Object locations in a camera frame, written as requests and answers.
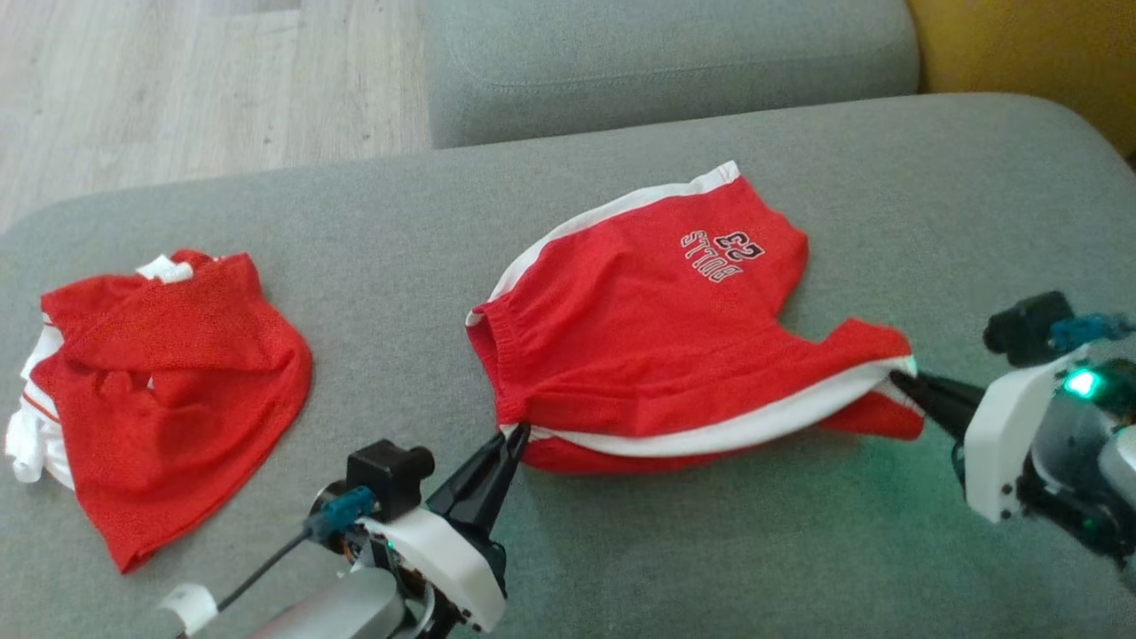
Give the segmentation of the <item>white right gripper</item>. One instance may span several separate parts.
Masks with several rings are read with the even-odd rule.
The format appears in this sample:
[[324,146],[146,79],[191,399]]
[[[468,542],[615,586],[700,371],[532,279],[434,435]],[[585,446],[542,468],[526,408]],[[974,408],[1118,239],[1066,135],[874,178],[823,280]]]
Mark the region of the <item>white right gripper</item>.
[[1091,363],[1081,345],[1038,367],[1006,372],[985,388],[936,374],[891,372],[891,383],[957,442],[963,441],[966,504],[999,525],[1025,504],[1017,483],[1038,465],[1043,493],[1102,486],[1102,415],[1063,397],[1070,372]]

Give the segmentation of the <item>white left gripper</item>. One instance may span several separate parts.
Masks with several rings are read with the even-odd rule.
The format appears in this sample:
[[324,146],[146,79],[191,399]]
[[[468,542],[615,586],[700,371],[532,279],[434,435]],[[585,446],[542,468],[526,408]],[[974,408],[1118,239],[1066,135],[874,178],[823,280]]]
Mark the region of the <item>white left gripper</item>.
[[367,533],[384,539],[402,567],[421,574],[486,632],[504,615],[506,595],[486,558],[446,521],[460,521],[481,536],[491,533],[529,435],[529,423],[519,423],[509,434],[496,433],[431,493],[431,511],[418,507],[390,523],[362,518]]

